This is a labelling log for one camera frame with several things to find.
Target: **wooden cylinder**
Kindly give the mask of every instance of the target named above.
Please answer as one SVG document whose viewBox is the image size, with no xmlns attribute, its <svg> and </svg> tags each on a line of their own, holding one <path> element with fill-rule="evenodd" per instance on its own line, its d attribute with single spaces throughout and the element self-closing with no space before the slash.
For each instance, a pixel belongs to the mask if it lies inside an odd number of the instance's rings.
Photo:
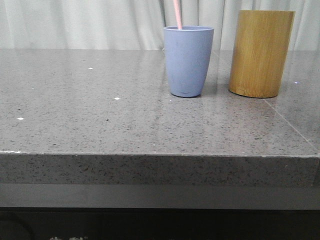
<svg viewBox="0 0 320 240">
<path fill-rule="evenodd" d="M 294 11 L 241 10 L 229 90 L 252 98 L 278 95 Z"/>
</svg>

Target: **blue plastic cup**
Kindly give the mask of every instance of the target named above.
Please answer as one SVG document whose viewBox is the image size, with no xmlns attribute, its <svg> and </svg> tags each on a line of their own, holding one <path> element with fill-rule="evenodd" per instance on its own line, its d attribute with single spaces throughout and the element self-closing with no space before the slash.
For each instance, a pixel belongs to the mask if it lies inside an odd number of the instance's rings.
<svg viewBox="0 0 320 240">
<path fill-rule="evenodd" d="M 201 94 L 207 77 L 214 29 L 207 26 L 164 28 L 165 68 L 173 95 Z"/>
</svg>

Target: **countertop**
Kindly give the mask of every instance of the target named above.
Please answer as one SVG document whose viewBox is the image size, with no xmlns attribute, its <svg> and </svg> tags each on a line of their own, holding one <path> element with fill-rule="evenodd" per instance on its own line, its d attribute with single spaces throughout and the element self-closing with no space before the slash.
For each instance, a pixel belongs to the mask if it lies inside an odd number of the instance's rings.
<svg viewBox="0 0 320 240">
<path fill-rule="evenodd" d="M 2 49 L 0 183 L 320 186 L 320 52 L 288 52 L 279 95 L 170 94 L 162 51 Z"/>
</svg>

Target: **curtain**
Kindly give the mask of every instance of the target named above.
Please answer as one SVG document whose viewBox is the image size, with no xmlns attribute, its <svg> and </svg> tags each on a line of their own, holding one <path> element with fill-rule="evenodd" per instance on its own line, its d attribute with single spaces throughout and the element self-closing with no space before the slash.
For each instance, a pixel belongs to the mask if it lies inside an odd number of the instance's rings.
<svg viewBox="0 0 320 240">
<path fill-rule="evenodd" d="M 239 10 L 295 11 L 289 50 L 320 49 L 320 0 L 180 0 L 184 25 L 232 50 Z M 0 49 L 161 50 L 172 0 L 0 0 Z"/>
</svg>

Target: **gray granite countertop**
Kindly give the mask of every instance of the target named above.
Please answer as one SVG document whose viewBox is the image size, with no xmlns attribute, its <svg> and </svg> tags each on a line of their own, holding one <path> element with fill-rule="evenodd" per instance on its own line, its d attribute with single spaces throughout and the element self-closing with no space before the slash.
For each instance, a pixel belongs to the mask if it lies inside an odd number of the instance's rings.
<svg viewBox="0 0 320 240">
<path fill-rule="evenodd" d="M 170 94 L 162 51 L 2 49 L 0 183 L 320 186 L 320 52 L 289 52 L 277 97 Z"/>
</svg>

